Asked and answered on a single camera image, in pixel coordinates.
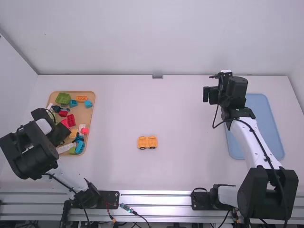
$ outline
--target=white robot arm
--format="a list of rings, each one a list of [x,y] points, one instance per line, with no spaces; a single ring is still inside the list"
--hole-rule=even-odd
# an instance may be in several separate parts
[[[295,171],[285,170],[274,157],[257,127],[253,111],[245,107],[248,81],[233,76],[231,70],[211,77],[219,79],[218,86],[204,87],[203,102],[221,106],[223,122],[220,124],[225,123],[239,142],[248,173],[239,188],[216,184],[210,192],[199,194],[205,194],[204,199],[208,199],[206,202],[210,201],[214,208],[232,206],[238,208],[245,218],[285,220],[286,225],[298,186]],[[274,188],[268,189],[269,183]],[[198,203],[195,194],[191,195],[192,205],[193,202]]]

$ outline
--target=yellow toy piece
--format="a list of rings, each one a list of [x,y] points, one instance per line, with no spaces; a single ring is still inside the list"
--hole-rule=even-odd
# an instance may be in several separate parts
[[[157,138],[155,136],[141,136],[138,138],[137,147],[141,150],[146,148],[155,149],[157,147]]]
[[[75,129],[75,128],[71,129],[71,134],[70,134],[69,137],[70,137],[71,139],[74,139],[74,138],[76,137],[77,132],[78,132],[77,129]]]

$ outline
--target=wooden tray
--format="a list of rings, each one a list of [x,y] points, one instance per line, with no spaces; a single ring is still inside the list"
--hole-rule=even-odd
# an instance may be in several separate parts
[[[93,108],[94,108],[94,105],[95,105],[95,93],[92,92],[92,91],[55,91],[55,92],[52,92],[51,95],[49,96],[47,106],[50,103],[53,103],[53,105],[61,106],[61,104],[58,104],[58,103],[55,102],[59,93],[70,94],[72,100],[75,100],[77,95],[87,96],[87,100],[91,101],[92,104],[93,104],[93,106],[91,108],[86,108],[84,102],[78,102],[78,106],[76,106],[74,108],[71,108],[71,107],[69,107],[69,105],[67,105],[67,108],[69,108],[71,110],[70,112],[68,112],[68,115],[74,114],[74,117],[75,117],[76,126],[71,127],[71,129],[73,129],[73,128],[78,129],[80,124],[85,124],[85,127],[90,129]],[[60,121],[63,120],[63,119],[66,119],[66,117],[61,117],[58,114],[56,114],[55,116],[56,116],[56,119],[60,120]],[[64,152],[60,155],[63,155],[63,156],[79,156],[79,155],[83,154],[86,151],[87,139],[89,137],[89,134],[84,135],[85,148],[82,151],[82,153],[80,153],[80,154],[69,154],[68,152]],[[71,139],[70,137],[67,137],[65,139],[65,143],[61,146],[69,144],[73,140],[74,139]]]

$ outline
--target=orange toy car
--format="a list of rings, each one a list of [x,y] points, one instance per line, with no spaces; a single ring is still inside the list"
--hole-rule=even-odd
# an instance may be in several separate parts
[[[138,138],[137,147],[141,150],[146,148],[155,149],[157,147],[157,138],[155,136],[141,136]]]

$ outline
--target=white wall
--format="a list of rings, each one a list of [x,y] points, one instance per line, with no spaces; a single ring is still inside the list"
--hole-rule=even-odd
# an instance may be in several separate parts
[[[304,112],[304,57],[295,64],[288,77],[301,109]]]
[[[0,0],[0,27],[40,74],[285,75],[302,0]]]
[[[21,124],[37,74],[0,34],[0,137]],[[0,149],[0,171],[5,157]]]

